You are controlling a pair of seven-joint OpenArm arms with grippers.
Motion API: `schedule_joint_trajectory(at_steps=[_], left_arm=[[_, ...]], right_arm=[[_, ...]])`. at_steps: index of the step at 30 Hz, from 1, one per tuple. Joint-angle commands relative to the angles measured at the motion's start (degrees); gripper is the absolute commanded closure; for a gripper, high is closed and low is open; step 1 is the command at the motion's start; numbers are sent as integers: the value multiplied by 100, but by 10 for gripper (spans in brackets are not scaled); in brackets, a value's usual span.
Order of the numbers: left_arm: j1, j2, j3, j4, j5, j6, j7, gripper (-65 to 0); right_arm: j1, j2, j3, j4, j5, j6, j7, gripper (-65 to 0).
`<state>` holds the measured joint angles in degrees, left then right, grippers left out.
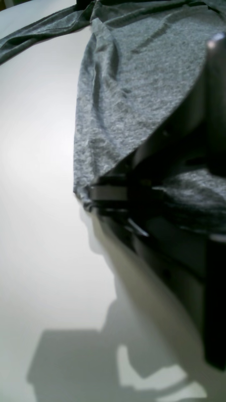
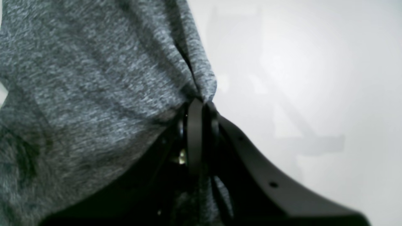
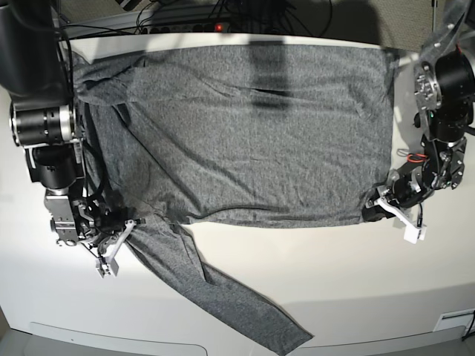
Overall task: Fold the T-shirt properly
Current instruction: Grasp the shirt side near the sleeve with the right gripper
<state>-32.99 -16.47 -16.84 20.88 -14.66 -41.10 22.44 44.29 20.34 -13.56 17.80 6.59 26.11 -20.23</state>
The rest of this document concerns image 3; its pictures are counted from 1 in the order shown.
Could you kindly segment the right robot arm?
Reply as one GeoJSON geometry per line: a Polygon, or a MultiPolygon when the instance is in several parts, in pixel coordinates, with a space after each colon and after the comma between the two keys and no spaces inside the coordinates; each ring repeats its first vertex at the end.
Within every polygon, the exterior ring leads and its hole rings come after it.
{"type": "Polygon", "coordinates": [[[1,3],[1,86],[10,97],[9,126],[59,242],[95,257],[114,254],[136,220],[105,201],[103,156],[89,144],[77,113],[73,50],[49,1],[1,3]]]}

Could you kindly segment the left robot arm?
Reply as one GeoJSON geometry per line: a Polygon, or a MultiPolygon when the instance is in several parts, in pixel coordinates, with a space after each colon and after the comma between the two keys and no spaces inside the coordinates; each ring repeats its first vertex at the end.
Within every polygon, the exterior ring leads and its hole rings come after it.
{"type": "Polygon", "coordinates": [[[474,2],[453,1],[429,37],[413,70],[422,157],[410,155],[377,185],[362,209],[363,220],[394,218],[431,197],[457,188],[463,178],[466,136],[474,134],[474,49],[461,48],[464,25],[474,27],[474,2]]]}

